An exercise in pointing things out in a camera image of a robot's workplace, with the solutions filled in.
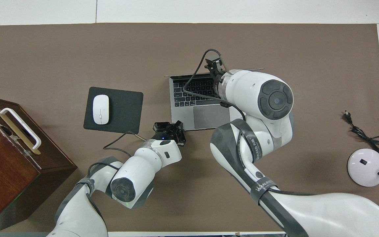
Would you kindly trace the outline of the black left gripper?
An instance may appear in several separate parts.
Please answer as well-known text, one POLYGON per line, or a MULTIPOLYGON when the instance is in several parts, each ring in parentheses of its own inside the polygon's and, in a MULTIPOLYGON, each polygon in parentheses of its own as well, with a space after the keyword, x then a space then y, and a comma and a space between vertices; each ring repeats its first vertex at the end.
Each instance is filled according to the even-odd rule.
POLYGON ((169 122, 155 122, 153 130, 156 131, 152 136, 152 139, 159 141, 175 141, 178 146, 185 146, 186 138, 183 130, 183 123, 177 120, 172 125, 172 131, 160 131, 166 129, 169 126, 169 122))

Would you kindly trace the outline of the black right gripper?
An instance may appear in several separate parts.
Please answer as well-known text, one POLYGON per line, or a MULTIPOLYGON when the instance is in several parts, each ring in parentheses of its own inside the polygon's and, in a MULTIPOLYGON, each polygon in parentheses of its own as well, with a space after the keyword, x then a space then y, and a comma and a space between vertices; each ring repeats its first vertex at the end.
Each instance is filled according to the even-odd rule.
POLYGON ((209 68, 209 72, 211 75, 213 75, 213 79, 215 84, 222 83, 223 75, 225 74, 225 71, 221 69, 222 67, 222 60, 219 55, 213 55, 205 58, 206 66, 205 68, 209 68))

